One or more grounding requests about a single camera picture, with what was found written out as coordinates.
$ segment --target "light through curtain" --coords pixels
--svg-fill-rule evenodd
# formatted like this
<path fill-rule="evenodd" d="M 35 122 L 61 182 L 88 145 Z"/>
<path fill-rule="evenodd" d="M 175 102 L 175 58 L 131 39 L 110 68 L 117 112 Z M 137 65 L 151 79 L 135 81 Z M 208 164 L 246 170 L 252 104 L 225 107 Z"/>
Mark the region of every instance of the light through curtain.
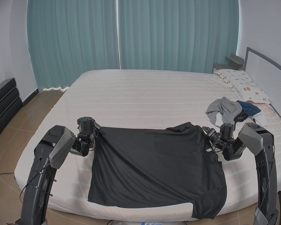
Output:
<path fill-rule="evenodd" d="M 212 73 L 236 53 L 238 0 L 118 0 L 122 69 Z"/>
<path fill-rule="evenodd" d="M 119 69 L 115 0 L 29 0 L 27 33 L 39 90 L 93 69 Z"/>

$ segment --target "pillowcase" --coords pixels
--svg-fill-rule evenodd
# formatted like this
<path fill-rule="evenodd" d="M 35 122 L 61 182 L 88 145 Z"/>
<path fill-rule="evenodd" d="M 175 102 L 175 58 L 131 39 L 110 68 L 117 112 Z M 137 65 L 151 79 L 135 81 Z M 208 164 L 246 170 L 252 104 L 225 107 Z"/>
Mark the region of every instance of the pillowcase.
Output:
<path fill-rule="evenodd" d="M 233 69 L 219 69 L 218 74 L 231 87 L 241 101 L 270 104 L 271 99 L 245 71 Z"/>

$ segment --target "bed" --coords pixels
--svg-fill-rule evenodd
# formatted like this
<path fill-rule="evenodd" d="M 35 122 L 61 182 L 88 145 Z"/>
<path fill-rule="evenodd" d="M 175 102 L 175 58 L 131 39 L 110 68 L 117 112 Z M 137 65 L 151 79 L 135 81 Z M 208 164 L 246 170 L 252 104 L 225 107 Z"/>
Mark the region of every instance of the bed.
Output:
<path fill-rule="evenodd" d="M 273 108 L 281 112 L 277 96 L 281 93 L 281 67 L 276 67 L 270 60 L 249 48 L 247 58 L 244 69 L 273 100 L 272 106 L 259 104 L 258 107 L 266 116 L 266 129 L 274 134 L 276 168 L 280 171 L 281 119 Z M 264 84 L 264 77 L 270 82 Z M 218 131 L 210 123 L 205 111 L 211 102 L 223 96 L 232 101 L 238 100 L 229 86 L 215 74 L 157 70 L 88 71 L 59 99 L 29 141 L 15 169 L 16 181 L 20 188 L 24 187 L 33 163 L 33 150 L 46 131 L 54 125 L 66 126 L 77 134 L 77 119 L 91 116 L 101 126 L 108 127 L 165 129 L 191 122 L 194 125 L 213 127 Z M 245 122 L 252 120 L 248 118 L 237 123 L 234 137 L 237 137 Z M 238 160 L 225 161 L 221 153 L 218 156 L 222 161 L 227 184 L 226 203 L 219 214 L 236 211 L 257 202 L 254 155 L 246 149 Z M 194 220 L 191 217 L 191 203 L 127 209 L 88 202 L 93 158 L 94 152 L 90 152 L 87 157 L 68 154 L 56 173 L 57 182 L 51 190 L 53 196 L 49 199 L 49 208 L 120 221 Z M 277 181 L 280 191 L 280 173 L 277 173 Z"/>

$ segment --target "pile of clothes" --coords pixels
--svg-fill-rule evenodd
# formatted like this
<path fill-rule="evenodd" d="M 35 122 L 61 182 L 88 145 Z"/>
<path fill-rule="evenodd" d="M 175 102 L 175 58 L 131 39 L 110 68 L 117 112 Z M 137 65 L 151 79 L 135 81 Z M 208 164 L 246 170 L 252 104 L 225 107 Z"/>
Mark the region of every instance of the pile of clothes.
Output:
<path fill-rule="evenodd" d="M 213 101 L 207 111 L 210 122 L 217 127 L 223 123 L 236 124 L 250 117 L 256 124 L 265 127 L 267 125 L 262 110 L 250 102 L 233 102 L 226 97 Z"/>

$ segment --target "headboard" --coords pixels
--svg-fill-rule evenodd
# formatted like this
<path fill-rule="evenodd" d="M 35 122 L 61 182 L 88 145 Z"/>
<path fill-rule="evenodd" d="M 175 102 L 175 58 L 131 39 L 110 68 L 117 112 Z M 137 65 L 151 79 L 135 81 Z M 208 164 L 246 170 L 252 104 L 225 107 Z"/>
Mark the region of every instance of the headboard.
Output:
<path fill-rule="evenodd" d="M 243 70 L 271 98 L 271 106 L 281 115 L 281 65 L 247 47 Z"/>

